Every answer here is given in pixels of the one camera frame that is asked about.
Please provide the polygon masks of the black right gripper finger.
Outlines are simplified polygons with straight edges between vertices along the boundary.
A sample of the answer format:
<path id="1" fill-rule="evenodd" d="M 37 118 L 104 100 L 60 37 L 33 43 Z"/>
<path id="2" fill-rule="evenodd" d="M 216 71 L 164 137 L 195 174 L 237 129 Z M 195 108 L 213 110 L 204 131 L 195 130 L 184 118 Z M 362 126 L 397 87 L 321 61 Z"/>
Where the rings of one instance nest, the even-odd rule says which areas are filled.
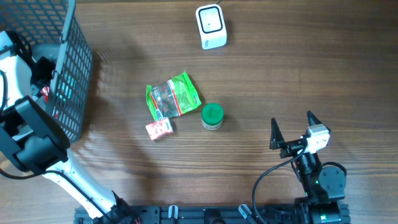
<path id="1" fill-rule="evenodd" d="M 271 119 L 271 138 L 270 138 L 270 145 L 283 145 L 285 140 L 283 135 L 279 129 L 279 125 L 275 118 Z"/>
<path id="2" fill-rule="evenodd" d="M 330 133 L 331 130 L 325 126 L 311 111 L 307 111 L 309 126 L 308 133 Z"/>

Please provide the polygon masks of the green lidded jar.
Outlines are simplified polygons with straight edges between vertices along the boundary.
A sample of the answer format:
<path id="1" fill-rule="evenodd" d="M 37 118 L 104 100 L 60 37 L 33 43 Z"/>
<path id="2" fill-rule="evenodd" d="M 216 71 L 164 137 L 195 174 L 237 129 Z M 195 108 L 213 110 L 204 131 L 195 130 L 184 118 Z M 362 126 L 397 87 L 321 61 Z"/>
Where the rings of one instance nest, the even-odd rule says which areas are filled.
<path id="1" fill-rule="evenodd" d="M 220 104 L 208 103 L 201 112 L 201 123 L 207 130 L 213 131 L 220 128 L 224 118 L 224 109 Z"/>

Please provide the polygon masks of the green candy bag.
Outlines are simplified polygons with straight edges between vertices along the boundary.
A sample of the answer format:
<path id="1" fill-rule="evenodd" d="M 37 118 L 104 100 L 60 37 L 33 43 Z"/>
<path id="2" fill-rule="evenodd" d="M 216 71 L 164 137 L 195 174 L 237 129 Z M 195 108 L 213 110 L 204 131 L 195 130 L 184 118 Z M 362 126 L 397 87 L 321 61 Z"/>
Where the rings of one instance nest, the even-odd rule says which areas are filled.
<path id="1" fill-rule="evenodd" d="M 154 121 L 181 116 L 201 105 L 186 71 L 160 85 L 147 85 L 146 102 Z"/>

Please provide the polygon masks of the red small snack pack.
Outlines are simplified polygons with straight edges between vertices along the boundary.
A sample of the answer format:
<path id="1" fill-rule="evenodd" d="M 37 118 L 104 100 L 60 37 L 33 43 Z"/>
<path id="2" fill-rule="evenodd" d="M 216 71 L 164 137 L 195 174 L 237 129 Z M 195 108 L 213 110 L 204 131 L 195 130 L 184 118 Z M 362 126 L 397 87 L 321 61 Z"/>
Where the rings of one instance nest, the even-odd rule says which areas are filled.
<path id="1" fill-rule="evenodd" d="M 172 123 L 169 118 L 162 118 L 151 124 L 146 125 L 146 130 L 152 141 L 155 141 L 162 136 L 173 133 Z"/>

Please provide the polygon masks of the red long snack stick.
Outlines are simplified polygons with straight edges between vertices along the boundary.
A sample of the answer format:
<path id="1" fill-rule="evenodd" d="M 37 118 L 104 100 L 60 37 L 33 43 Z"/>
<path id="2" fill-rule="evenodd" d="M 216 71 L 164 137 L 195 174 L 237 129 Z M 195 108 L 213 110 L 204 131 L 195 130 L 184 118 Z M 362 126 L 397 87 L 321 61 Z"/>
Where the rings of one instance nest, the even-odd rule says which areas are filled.
<path id="1" fill-rule="evenodd" d="M 44 98 L 45 103 L 48 103 L 48 100 L 49 100 L 49 90 L 50 90 L 50 88 L 48 86 L 45 86 L 40 91 Z"/>

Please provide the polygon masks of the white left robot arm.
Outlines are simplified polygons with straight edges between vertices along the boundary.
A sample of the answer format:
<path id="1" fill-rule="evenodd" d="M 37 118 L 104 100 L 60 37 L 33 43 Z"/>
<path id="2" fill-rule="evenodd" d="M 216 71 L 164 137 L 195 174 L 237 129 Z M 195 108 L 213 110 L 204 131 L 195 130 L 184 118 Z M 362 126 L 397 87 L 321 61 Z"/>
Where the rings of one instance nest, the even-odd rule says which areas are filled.
<path id="1" fill-rule="evenodd" d="M 80 165 L 63 129 L 35 102 L 53 79 L 55 63 L 33 58 L 25 37 L 1 31 L 1 152 L 24 172 L 58 184 L 93 223 L 140 223 L 139 215 Z"/>

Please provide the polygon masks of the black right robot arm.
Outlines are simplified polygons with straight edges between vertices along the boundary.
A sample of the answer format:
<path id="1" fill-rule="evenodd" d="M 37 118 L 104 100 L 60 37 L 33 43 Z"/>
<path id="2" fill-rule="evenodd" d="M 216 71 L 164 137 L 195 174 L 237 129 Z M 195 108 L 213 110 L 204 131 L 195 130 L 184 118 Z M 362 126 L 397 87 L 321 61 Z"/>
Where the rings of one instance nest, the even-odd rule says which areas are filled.
<path id="1" fill-rule="evenodd" d="M 294 141 L 286 141 L 276 119 L 271 119 L 269 148 L 279 149 L 281 158 L 289 158 L 305 196 L 292 205 L 295 223 L 343 223 L 340 200 L 345 198 L 346 169 L 337 162 L 320 162 L 318 151 L 327 147 L 331 130 L 311 111 L 308 128 Z"/>

